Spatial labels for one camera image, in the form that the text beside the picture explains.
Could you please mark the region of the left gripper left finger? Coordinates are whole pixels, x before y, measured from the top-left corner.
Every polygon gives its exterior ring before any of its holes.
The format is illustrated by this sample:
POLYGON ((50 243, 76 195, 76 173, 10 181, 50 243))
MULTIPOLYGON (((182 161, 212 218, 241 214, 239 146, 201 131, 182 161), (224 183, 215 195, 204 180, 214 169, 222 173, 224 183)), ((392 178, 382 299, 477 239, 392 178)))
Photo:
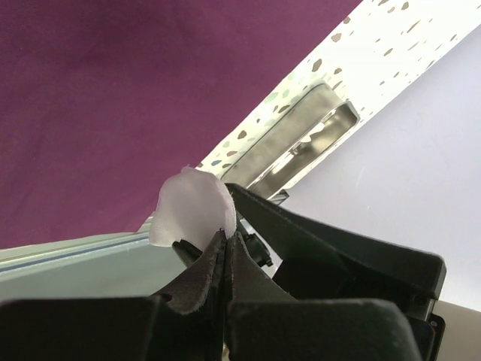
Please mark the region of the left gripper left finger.
POLYGON ((225 233, 151 296, 1 303, 3 360, 220 360, 225 233))

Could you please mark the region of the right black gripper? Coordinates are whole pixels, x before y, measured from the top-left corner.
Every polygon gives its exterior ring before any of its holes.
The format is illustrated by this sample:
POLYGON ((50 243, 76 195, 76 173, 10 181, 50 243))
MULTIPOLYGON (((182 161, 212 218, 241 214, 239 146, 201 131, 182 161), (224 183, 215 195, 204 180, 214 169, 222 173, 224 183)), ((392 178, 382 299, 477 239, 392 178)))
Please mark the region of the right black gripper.
POLYGON ((281 259, 273 280, 298 300, 382 299, 407 317, 421 357, 435 360, 445 323, 433 313, 446 277, 441 256, 292 213, 228 184, 239 215, 281 259))

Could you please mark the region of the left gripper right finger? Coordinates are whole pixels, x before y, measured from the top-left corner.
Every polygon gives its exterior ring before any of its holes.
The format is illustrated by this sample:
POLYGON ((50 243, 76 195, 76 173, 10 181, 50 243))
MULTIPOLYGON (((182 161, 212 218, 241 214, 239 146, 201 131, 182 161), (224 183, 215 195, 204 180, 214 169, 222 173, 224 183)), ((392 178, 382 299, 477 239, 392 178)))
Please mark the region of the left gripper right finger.
POLYGON ((381 299, 297 301, 253 262, 239 234, 225 238, 232 360, 419 360, 398 306, 381 299))

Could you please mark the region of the white gauze pad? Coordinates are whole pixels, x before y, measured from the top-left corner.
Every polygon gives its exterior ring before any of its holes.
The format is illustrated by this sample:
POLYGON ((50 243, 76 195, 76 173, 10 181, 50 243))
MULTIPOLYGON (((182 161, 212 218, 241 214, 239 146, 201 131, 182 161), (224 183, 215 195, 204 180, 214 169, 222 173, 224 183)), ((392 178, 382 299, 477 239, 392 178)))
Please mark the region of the white gauze pad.
POLYGON ((204 250, 216 232, 223 230, 230 238, 236 227, 234 200, 226 185, 209 172, 185 167, 159 191, 149 243, 170 247, 185 240, 204 250))

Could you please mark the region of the stainless steel tray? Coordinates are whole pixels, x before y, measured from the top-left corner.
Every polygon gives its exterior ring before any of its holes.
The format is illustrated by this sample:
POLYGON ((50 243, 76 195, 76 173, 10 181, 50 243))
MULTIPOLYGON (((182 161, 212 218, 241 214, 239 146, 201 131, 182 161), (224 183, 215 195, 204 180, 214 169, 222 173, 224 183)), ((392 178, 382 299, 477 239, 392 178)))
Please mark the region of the stainless steel tray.
POLYGON ((221 177, 271 199, 320 160, 360 116, 326 83, 309 90, 221 177))

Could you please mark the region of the purple cloth mat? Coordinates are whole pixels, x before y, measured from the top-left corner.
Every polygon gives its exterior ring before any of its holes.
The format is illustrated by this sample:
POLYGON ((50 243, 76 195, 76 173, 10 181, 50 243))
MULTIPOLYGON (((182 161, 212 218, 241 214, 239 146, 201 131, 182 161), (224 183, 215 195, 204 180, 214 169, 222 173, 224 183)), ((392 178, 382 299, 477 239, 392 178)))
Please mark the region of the purple cloth mat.
POLYGON ((1 246, 134 232, 354 1, 3 1, 1 246))

